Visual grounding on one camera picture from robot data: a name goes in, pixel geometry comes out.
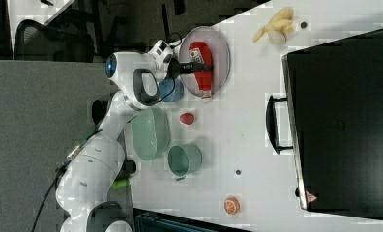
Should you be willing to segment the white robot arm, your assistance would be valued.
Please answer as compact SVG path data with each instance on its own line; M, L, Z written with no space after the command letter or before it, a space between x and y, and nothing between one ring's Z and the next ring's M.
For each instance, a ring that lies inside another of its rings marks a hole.
M126 158L118 142L121 131L134 115L161 100L159 94L145 90L143 76L149 75L156 85L181 74L207 73L214 69L209 55L210 49L204 48L189 62L180 62L173 48L159 40L146 53L120 51L107 58L105 74L118 91L95 131L68 154L59 169L55 197L68 214L59 232L133 232L121 206L107 197Z

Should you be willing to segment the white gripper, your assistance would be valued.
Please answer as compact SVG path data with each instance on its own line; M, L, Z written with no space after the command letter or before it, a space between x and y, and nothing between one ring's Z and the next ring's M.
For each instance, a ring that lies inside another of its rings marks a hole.
M156 80L162 81L167 76L167 71L171 58L173 57L173 49L163 40L158 40L155 45L148 51L154 58L157 70L155 71ZM189 62L180 63L180 70L212 70L213 66L208 64ZM179 75L195 74L196 71L179 71Z

